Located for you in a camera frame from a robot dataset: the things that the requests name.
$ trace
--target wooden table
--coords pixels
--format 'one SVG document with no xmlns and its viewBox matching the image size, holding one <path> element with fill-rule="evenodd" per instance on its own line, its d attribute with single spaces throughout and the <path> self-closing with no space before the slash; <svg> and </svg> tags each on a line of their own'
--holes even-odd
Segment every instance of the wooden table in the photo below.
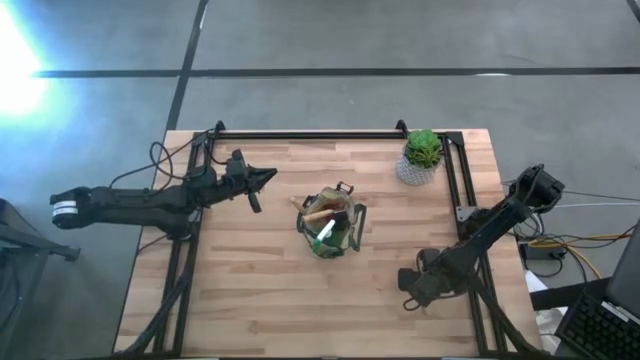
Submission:
<svg viewBox="0 0 640 360">
<path fill-rule="evenodd" d="M 478 203 L 491 207 L 504 195 L 489 133 L 463 133 Z M 173 151 L 192 134 L 171 131 L 165 145 Z M 432 184 L 405 185 L 395 175 L 403 144 L 401 140 L 218 141 L 218 160 L 240 148 L 249 164 L 276 167 L 278 174 L 259 195 L 262 213 L 252 213 L 246 198 L 204 212 L 182 355 L 477 354 L 467 296 L 436 301 L 422 311 L 402 308 L 408 296 L 397 289 L 397 270 L 411 267 L 423 247 L 445 248 L 457 241 L 446 170 L 441 168 Z M 184 173 L 188 154 L 187 147 L 174 156 L 176 174 Z M 216 171 L 224 169 L 216 165 Z M 156 186 L 165 181 L 158 174 Z M 289 197 L 303 200 L 339 181 L 353 184 L 356 201 L 368 206 L 362 249 L 321 260 L 296 232 L 296 210 Z M 462 181 L 458 182 L 465 198 Z M 159 230 L 145 228 L 140 246 L 159 235 Z M 138 256 L 116 350 L 131 344 L 156 312 L 170 247 L 163 241 Z M 512 238 L 493 246 L 490 262 L 501 306 L 525 337 L 539 346 Z M 491 338 L 486 309 L 483 317 Z M 167 335 L 172 339 L 171 326 Z"/>
</svg>

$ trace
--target wooden handle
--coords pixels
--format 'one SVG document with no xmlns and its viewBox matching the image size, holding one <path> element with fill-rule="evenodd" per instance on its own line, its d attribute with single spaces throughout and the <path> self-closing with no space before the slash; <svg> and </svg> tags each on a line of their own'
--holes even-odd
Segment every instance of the wooden handle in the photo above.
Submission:
<svg viewBox="0 0 640 360">
<path fill-rule="evenodd" d="M 296 209 L 298 209 L 298 212 L 302 215 L 307 213 L 307 209 L 303 208 L 302 205 L 296 201 L 296 198 L 294 198 L 293 196 L 291 198 L 289 198 L 289 202 L 291 203 L 291 205 L 293 205 Z"/>
<path fill-rule="evenodd" d="M 309 215 L 303 216 L 302 220 L 304 220 L 304 222 L 309 222 L 309 221 L 322 219 L 322 218 L 327 217 L 329 215 L 333 215 L 333 212 L 334 211 L 331 210 L 331 209 L 318 211 L 317 213 L 313 213 L 313 214 L 309 214 Z"/>
</svg>

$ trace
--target keyboard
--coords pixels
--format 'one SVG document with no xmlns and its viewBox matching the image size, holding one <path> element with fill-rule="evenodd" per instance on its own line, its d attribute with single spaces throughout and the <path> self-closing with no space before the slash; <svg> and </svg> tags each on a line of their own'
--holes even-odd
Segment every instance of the keyboard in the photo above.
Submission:
<svg viewBox="0 0 640 360">
<path fill-rule="evenodd" d="M 640 359 L 640 325 L 586 294 L 569 307 L 556 336 L 587 359 Z"/>
</svg>

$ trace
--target concrete floor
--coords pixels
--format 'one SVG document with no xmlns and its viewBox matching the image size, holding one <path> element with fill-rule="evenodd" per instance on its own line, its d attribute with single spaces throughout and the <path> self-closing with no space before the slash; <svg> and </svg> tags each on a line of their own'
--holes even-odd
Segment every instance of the concrete floor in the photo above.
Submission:
<svg viewBox="0 0 640 360">
<path fill-rule="evenodd" d="M 8 1 L 4 9 L 39 69 L 179 69 L 197 5 L 31 0 Z M 193 68 L 638 66 L 639 38 L 624 0 L 213 0 Z M 39 84 L 37 106 L 0 113 L 0 197 L 82 255 L 76 263 L 49 261 L 14 358 L 106 355 L 140 229 L 59 230 L 50 224 L 48 197 L 104 185 L 147 164 L 149 144 L 163 137 L 177 79 Z M 177 127 L 204 129 L 222 119 L 232 129 L 366 129 L 404 119 L 415 128 L 488 128 L 505 180 L 545 163 L 568 189 L 638 197 L 639 93 L 637 75 L 191 79 Z M 144 187 L 152 177 L 120 185 Z M 566 195 L 562 204 L 604 201 Z M 587 235 L 619 232 L 639 216 L 632 206 L 559 208 L 545 222 L 551 233 Z M 623 245 L 587 255 L 610 275 Z M 577 265 L 565 264 L 545 283 L 581 281 Z M 539 272 L 554 266 L 531 264 Z"/>
</svg>

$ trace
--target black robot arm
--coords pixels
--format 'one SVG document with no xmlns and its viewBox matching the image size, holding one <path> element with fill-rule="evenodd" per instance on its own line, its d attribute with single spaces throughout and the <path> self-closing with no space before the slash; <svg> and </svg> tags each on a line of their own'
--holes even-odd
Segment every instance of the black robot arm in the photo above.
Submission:
<svg viewBox="0 0 640 360">
<path fill-rule="evenodd" d="M 246 194 L 254 212 L 260 212 L 256 197 L 277 173 L 276 169 L 257 169 L 246 165 L 240 150 L 226 161 L 226 174 L 217 178 L 209 165 L 193 169 L 182 184 L 161 190 L 77 187 L 53 195 L 53 223 L 61 229 L 77 229 L 93 223 L 156 226 L 170 239 L 183 239 L 192 232 L 190 215 Z"/>
<path fill-rule="evenodd" d="M 564 184 L 553 178 L 543 165 L 525 170 L 509 187 L 507 197 L 491 209 L 476 209 L 460 224 L 463 240 L 442 250 L 422 249 L 419 268 L 398 271 L 398 287 L 411 295 L 418 306 L 428 306 L 443 295 L 457 295 L 473 288 L 503 325 L 506 335 L 518 351 L 537 353 L 517 331 L 474 271 L 481 255 L 513 226 L 532 213 L 544 213 L 560 200 Z"/>
</svg>

